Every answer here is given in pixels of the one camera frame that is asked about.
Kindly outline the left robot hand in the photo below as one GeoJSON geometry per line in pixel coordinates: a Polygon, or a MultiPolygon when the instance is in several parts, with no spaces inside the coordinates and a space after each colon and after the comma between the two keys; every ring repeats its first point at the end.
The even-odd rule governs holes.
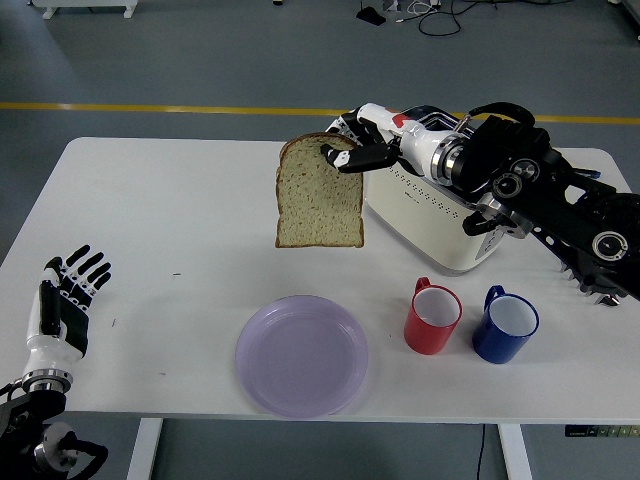
{"type": "Polygon", "coordinates": [[[89,308],[110,279],[111,264],[88,245],[46,263],[27,330],[27,373],[44,369],[69,372],[85,356],[89,308]]]}

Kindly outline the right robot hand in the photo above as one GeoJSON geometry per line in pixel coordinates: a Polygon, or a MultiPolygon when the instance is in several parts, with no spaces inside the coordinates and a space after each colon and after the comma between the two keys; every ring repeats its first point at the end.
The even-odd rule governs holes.
{"type": "Polygon", "coordinates": [[[350,150],[328,144],[320,147],[327,163],[339,172],[364,173],[399,163],[419,177],[429,172],[436,147],[449,135],[447,131],[429,130],[405,113],[374,103],[341,115],[328,131],[356,143],[350,150]]]}

